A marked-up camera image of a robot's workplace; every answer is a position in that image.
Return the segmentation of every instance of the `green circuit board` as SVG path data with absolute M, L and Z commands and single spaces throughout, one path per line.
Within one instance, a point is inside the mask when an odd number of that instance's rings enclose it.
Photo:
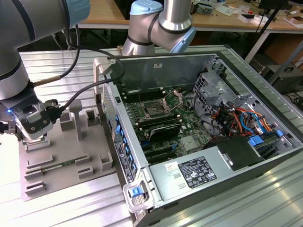
M 138 140 L 151 164 L 200 151 L 211 140 L 207 129 L 201 125 L 201 120 L 182 93 L 178 93 L 180 96 L 177 96 L 174 89 L 164 91 L 169 94 L 165 99 L 125 103 Z M 155 120 L 159 120 L 160 123 L 147 128 L 138 126 Z M 165 127 L 166 122 L 168 125 L 177 125 L 178 132 L 173 136 L 164 136 L 160 141 L 149 141 L 148 136 L 152 130 Z

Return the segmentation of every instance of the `sticker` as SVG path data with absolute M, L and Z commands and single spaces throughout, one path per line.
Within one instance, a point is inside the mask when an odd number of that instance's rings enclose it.
M 178 162 L 171 162 L 168 164 L 165 164 L 165 168 L 168 171 L 174 170 L 174 169 L 178 169 Z
M 162 65 L 163 65 L 162 63 L 161 64 L 154 64 L 153 68 L 154 69 L 159 69 L 159 68 L 162 68 Z
M 217 179 L 204 156 L 181 163 L 178 166 L 190 188 L 196 188 Z
M 119 155 L 119 161 L 121 163 L 121 167 L 123 169 L 123 173 L 125 175 L 125 178 L 128 183 L 131 183 L 134 181 L 134 176 L 132 174 L 132 171 L 129 168 L 127 157 L 124 155 L 121 143 L 115 143 L 116 151 Z

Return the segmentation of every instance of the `power supply label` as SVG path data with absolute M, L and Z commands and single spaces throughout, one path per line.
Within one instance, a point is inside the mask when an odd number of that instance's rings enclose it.
M 204 156 L 178 165 L 187 185 L 196 188 L 217 179 Z

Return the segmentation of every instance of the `metal workbench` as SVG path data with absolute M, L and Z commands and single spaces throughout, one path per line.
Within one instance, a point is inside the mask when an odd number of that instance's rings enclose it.
M 255 76 L 249 65 L 238 63 L 239 57 L 231 49 L 224 46 L 188 49 L 199 50 L 221 51 L 245 76 Z M 29 52 L 21 55 L 31 80 L 35 81 L 67 70 L 75 52 Z M 99 56 L 99 53 L 82 51 L 79 63 L 70 75 L 38 87 L 37 95 L 42 101 L 56 98 L 63 104 L 77 90 L 93 82 L 92 62 Z M 298 112 L 288 111 L 286 100 L 275 98 L 273 92 L 267 93 L 265 82 L 256 86 L 303 130 L 302 119 Z M 84 111 L 95 108 L 93 89 L 83 93 L 80 99 Z M 0 152 L 5 152 L 0 159 L 1 226 L 132 226 L 117 174 L 23 202 L 20 199 L 18 143 L 8 135 L 1 136 L 0 142 Z M 303 153 L 257 179 L 179 212 L 155 226 L 303 226 Z

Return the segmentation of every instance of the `motherboard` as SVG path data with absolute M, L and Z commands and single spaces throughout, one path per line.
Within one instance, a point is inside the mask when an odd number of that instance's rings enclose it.
M 170 88 L 126 99 L 129 119 L 151 165 L 200 151 L 212 139 L 185 94 Z

